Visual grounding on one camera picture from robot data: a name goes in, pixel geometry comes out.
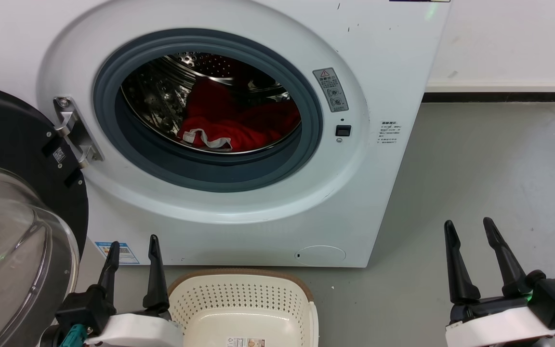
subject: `gray rubber seal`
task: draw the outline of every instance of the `gray rubber seal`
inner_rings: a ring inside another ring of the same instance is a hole
[[[301,127],[275,147],[240,156],[187,150],[153,133],[132,114],[119,87],[146,62],[187,51],[238,59],[273,77],[297,104]],[[279,182],[311,158],[322,132],[317,95],[295,66],[256,42],[209,29],[170,29],[129,42],[108,58],[93,96],[102,130],[127,160],[161,180],[204,191],[247,191]]]

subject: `white plastic basket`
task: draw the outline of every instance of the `white plastic basket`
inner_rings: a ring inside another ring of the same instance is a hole
[[[170,314],[184,347],[317,347],[318,314],[297,277],[221,268],[179,277],[169,288]]]

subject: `red cloth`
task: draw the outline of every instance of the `red cloth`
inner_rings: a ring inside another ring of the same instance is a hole
[[[238,109],[227,88],[198,79],[187,98],[187,117],[178,136],[195,147],[257,149],[279,140],[299,124],[292,100]]]

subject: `door hinge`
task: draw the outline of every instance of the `door hinge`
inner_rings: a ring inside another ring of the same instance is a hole
[[[61,122],[55,126],[55,131],[59,136],[66,138],[68,143],[73,147],[73,151],[79,167],[83,169],[90,164],[91,161],[103,161],[104,156],[100,152],[95,141],[84,125],[83,118],[79,113],[79,108],[75,105],[73,99],[68,96],[58,96],[53,99],[57,118]]]

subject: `gray floor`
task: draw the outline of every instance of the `gray floor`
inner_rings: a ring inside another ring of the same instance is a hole
[[[322,347],[444,347],[445,220],[455,223],[482,294],[501,294],[485,216],[526,272],[555,277],[555,104],[422,105],[368,268],[279,270],[314,293]],[[103,261],[95,247],[86,250],[79,290],[97,280]],[[167,282],[191,270],[169,267]],[[146,267],[119,269],[120,312],[141,308],[147,279]]]

